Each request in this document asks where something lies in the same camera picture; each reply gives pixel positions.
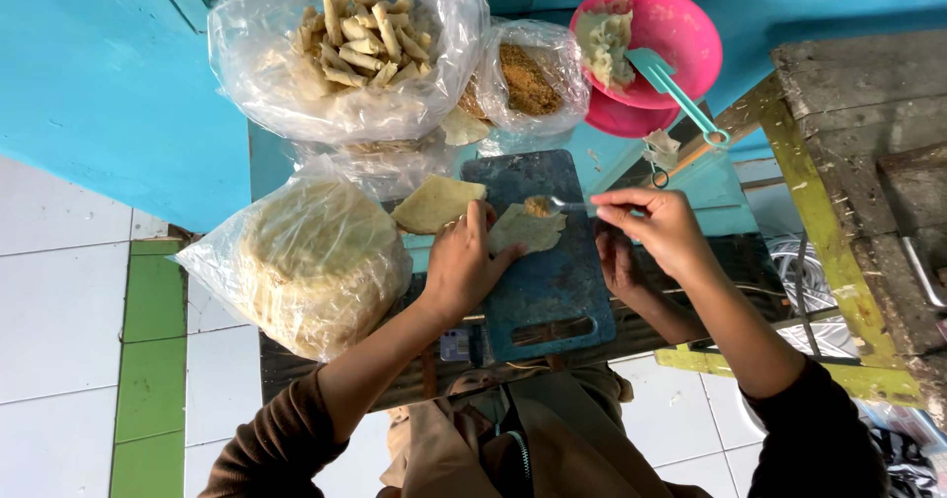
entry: spatula handle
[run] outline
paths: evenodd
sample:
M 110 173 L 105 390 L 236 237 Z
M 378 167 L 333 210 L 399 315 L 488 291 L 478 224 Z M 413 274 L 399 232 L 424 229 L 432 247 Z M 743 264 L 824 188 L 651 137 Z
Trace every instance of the spatula handle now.
M 664 85 L 664 87 L 670 93 L 671 98 L 673 98 L 677 104 L 681 105 L 681 109 L 684 110 L 689 117 L 694 120 L 694 123 L 697 125 L 702 132 L 704 132 L 704 141 L 720 147 L 727 147 L 730 144 L 730 134 L 726 133 L 723 130 L 718 129 L 714 126 L 713 121 L 707 118 L 706 115 L 701 111 L 694 101 L 692 101 L 684 91 L 677 86 L 677 84 L 670 79 L 670 75 L 667 74 L 663 69 L 659 67 L 649 67 L 649 70 L 652 72 L 653 78 L 657 79 Z M 715 136 L 714 133 L 719 133 L 721 136 Z

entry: blue cutting board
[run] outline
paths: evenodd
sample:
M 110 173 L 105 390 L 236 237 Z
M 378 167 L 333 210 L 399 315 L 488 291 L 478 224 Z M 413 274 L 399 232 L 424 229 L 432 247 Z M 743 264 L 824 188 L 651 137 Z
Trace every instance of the blue cutting board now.
M 553 195 L 565 202 L 583 199 L 572 155 L 561 149 L 470 160 L 462 165 L 460 177 L 486 185 L 487 202 L 498 215 L 532 195 Z M 566 220 L 559 243 L 513 263 L 484 299 L 494 359 L 533 358 L 615 338 L 615 317 L 588 215 L 562 213 Z M 521 326 L 581 318 L 592 322 L 585 335 L 519 347 L 512 341 L 513 331 Z

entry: beige clothing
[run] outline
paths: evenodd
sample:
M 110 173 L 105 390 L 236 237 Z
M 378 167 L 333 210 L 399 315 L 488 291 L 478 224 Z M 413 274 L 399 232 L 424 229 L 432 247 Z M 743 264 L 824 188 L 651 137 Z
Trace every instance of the beige clothing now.
M 608 374 L 580 369 L 508 384 L 528 438 L 535 496 L 707 497 L 699 488 L 661 481 L 625 436 L 619 384 L 609 378 L 607 367 L 602 369 Z M 389 448 L 394 451 L 397 444 L 409 444 L 393 456 L 382 482 L 400 487 L 405 498 L 499 498 L 480 466 L 473 423 L 457 410 L 467 403 L 478 409 L 496 407 L 504 397 L 499 388 L 493 388 L 453 405 L 440 398 L 410 406 L 408 419 L 393 427 L 402 431 L 389 434 Z M 404 424 L 409 426 L 410 439 L 403 437 Z

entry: pink bowl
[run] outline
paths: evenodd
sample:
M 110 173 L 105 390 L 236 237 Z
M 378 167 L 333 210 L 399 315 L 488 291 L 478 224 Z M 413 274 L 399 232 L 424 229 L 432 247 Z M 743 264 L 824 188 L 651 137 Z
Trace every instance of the pink bowl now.
M 572 15 L 569 29 L 575 32 L 580 13 L 613 1 L 584 0 Z M 627 7 L 616 8 L 619 13 L 628 10 L 633 12 L 632 41 L 628 48 L 654 49 L 674 68 L 676 73 L 671 79 L 691 99 L 707 93 L 720 74 L 724 47 L 717 28 L 704 11 L 691 0 L 628 0 Z M 598 91 L 622 104 L 647 109 L 678 107 L 669 94 L 657 93 L 638 71 L 635 71 L 634 81 L 618 93 L 606 90 L 585 68 L 583 73 Z
M 593 88 L 585 121 L 606 134 L 636 139 L 657 129 L 667 129 L 680 112 L 678 105 L 668 109 L 628 106 Z

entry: plastic bag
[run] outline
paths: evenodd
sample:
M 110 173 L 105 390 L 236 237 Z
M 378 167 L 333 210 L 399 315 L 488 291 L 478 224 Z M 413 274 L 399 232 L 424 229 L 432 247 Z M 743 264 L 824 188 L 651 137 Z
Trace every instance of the plastic bag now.
M 507 132 L 550 136 L 571 129 L 589 111 L 591 91 L 583 77 L 582 50 L 568 28 L 537 20 L 493 18 L 490 41 L 477 66 L 476 100 L 494 125 Z M 519 45 L 537 62 L 543 77 L 562 97 L 549 115 L 530 116 L 510 109 L 510 87 L 500 67 L 500 45 Z
M 442 129 L 435 129 L 417 140 L 367 142 L 340 148 L 293 141 L 294 155 L 290 158 L 299 168 L 325 154 L 373 201 L 396 201 L 414 193 L 428 175 L 454 176 L 461 148 L 445 144 L 444 137 Z
M 320 361 L 371 333 L 413 263 L 391 216 L 324 157 L 173 259 L 280 345 Z
M 490 135 L 476 143 L 476 150 L 481 156 L 487 157 L 553 150 L 563 148 L 569 143 L 575 131 L 576 129 L 572 128 L 549 136 L 534 136 L 490 129 Z
M 218 0 L 207 16 L 211 68 L 244 115 L 284 138 L 328 144 L 420 138 L 456 105 L 480 58 L 490 10 L 486 0 L 415 1 L 411 14 L 432 36 L 432 71 L 390 91 L 325 97 L 309 91 L 291 31 L 303 7 L 322 11 L 322 0 Z

